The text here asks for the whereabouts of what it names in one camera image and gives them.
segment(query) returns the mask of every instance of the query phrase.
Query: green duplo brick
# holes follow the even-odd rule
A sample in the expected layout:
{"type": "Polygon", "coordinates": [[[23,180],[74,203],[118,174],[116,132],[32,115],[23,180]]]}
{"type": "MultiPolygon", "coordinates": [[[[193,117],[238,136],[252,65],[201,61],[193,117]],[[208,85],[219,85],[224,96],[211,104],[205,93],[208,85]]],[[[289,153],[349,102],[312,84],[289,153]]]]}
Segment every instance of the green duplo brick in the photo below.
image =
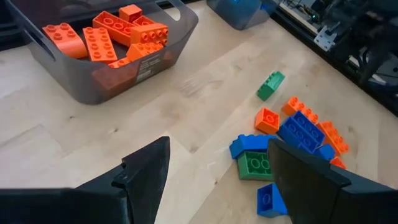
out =
{"type": "Polygon", "coordinates": [[[238,158],[238,169],[240,179],[273,180],[265,152],[243,152],[238,158]]]}
{"type": "Polygon", "coordinates": [[[285,76],[281,72],[273,72],[258,89],[257,96],[266,101],[278,89],[284,78],[285,76]]]}

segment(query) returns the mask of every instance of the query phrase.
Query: black machine part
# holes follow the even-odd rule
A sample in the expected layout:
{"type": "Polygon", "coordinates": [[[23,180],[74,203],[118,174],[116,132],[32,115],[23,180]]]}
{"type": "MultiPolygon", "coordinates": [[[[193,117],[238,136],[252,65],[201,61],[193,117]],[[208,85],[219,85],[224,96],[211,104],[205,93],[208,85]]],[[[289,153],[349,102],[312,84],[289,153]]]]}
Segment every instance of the black machine part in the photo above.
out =
{"type": "Polygon", "coordinates": [[[75,189],[0,190],[0,223],[154,223],[169,160],[161,137],[75,189]]]}
{"type": "Polygon", "coordinates": [[[398,191],[272,139],[274,180],[293,224],[398,223],[398,191]]]}

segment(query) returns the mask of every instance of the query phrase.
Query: wooden tabletop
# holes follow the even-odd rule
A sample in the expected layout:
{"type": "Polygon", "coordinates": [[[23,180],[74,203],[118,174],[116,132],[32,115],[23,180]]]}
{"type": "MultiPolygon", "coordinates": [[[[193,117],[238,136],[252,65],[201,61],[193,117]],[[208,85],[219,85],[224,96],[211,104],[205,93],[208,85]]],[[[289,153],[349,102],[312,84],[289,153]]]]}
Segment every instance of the wooden tabletop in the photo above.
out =
{"type": "Polygon", "coordinates": [[[0,52],[0,187],[76,187],[170,136],[157,223],[290,223],[256,215],[268,183],[240,181],[228,146],[255,133],[262,107],[280,113],[295,95],[334,122],[350,171],[398,188],[393,114],[274,21],[237,31],[204,1],[189,6],[200,20],[177,64],[98,106],[73,100],[26,47],[0,52]],[[256,91],[275,70],[286,79],[263,102],[256,91]]]}

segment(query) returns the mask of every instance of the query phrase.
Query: plastic bin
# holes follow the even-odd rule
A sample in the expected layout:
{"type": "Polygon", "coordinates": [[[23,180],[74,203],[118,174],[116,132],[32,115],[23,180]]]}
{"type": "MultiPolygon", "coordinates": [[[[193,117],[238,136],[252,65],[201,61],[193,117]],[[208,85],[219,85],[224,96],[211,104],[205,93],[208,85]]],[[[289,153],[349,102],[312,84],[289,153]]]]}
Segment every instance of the plastic bin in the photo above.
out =
{"type": "Polygon", "coordinates": [[[206,0],[207,5],[237,30],[268,20],[282,0],[206,0]]]}
{"type": "MultiPolygon", "coordinates": [[[[155,1],[145,0],[5,0],[21,28],[33,57],[61,86],[80,103],[97,105],[135,84],[173,66],[198,24],[197,15],[179,0],[168,0],[180,12],[178,21],[171,18],[155,1]],[[135,4],[145,16],[169,27],[168,44],[162,50],[120,68],[100,62],[70,58],[42,32],[49,24],[69,23],[83,37],[82,28],[91,27],[92,19],[102,11],[117,14],[120,7],[135,4]],[[99,83],[103,77],[107,83],[99,83]],[[126,80],[120,85],[115,80],[126,80]]],[[[113,42],[118,59],[126,57],[127,47],[113,42]]]]}

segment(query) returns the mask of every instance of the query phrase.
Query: orange lego brick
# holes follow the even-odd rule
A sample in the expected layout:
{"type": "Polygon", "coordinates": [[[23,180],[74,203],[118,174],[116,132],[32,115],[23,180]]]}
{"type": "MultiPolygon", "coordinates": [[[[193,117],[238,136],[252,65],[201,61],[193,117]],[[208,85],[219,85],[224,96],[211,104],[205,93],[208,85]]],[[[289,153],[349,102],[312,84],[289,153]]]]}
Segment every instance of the orange lego brick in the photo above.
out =
{"type": "Polygon", "coordinates": [[[124,21],[106,11],[101,12],[93,19],[93,27],[103,27],[108,30],[112,40],[130,47],[131,28],[134,24],[124,21]]]}
{"type": "Polygon", "coordinates": [[[155,23],[146,26],[135,26],[131,28],[131,43],[148,43],[167,45],[169,28],[166,25],[155,23]]]}
{"type": "Polygon", "coordinates": [[[135,61],[139,58],[145,57],[151,53],[154,53],[163,48],[162,44],[154,44],[154,43],[147,43],[147,44],[132,44],[127,51],[127,58],[130,61],[135,61]]]}
{"type": "Polygon", "coordinates": [[[47,25],[43,31],[55,43],[60,51],[71,58],[87,56],[86,46],[72,27],[66,22],[60,25],[47,25]]]}
{"type": "Polygon", "coordinates": [[[118,59],[105,28],[87,27],[83,29],[83,33],[92,62],[112,63],[118,59]]]}
{"type": "Polygon", "coordinates": [[[302,110],[305,108],[305,105],[302,102],[299,102],[299,99],[296,96],[292,96],[282,108],[282,111],[287,116],[293,116],[297,112],[297,110],[302,110]]]}
{"type": "Polygon", "coordinates": [[[127,22],[133,22],[142,16],[142,9],[135,4],[131,4],[119,9],[119,17],[127,22]]]}
{"type": "Polygon", "coordinates": [[[122,58],[122,59],[120,59],[118,61],[110,63],[109,67],[111,67],[111,68],[119,68],[119,67],[123,67],[123,66],[127,65],[130,62],[131,61],[127,57],[125,57],[125,58],[122,58]]]}
{"type": "Polygon", "coordinates": [[[301,111],[312,123],[317,124],[318,123],[318,115],[315,113],[312,113],[312,110],[310,108],[307,108],[305,104],[301,101],[296,96],[292,96],[284,105],[282,108],[282,111],[287,115],[287,116],[293,116],[297,111],[301,111]]]}
{"type": "Polygon", "coordinates": [[[337,156],[349,151],[349,146],[344,142],[343,137],[338,134],[337,129],[333,127],[331,121],[319,122],[317,127],[325,133],[326,137],[323,143],[330,144],[337,156]]]}
{"type": "Polygon", "coordinates": [[[279,130],[279,114],[263,108],[257,113],[254,126],[264,133],[275,134],[279,130]]]}
{"type": "Polygon", "coordinates": [[[330,164],[333,164],[333,165],[338,166],[343,169],[347,169],[347,167],[344,165],[343,161],[337,156],[330,161],[330,164]]]}
{"type": "Polygon", "coordinates": [[[128,90],[135,84],[137,66],[126,65],[118,69],[105,67],[94,71],[92,76],[105,98],[109,99],[128,90]]]}
{"type": "Polygon", "coordinates": [[[136,20],[133,22],[133,24],[134,24],[134,25],[137,25],[137,26],[146,26],[146,25],[155,24],[155,22],[152,21],[151,19],[149,19],[149,18],[146,17],[146,16],[141,16],[140,18],[136,19],[136,20]]]}

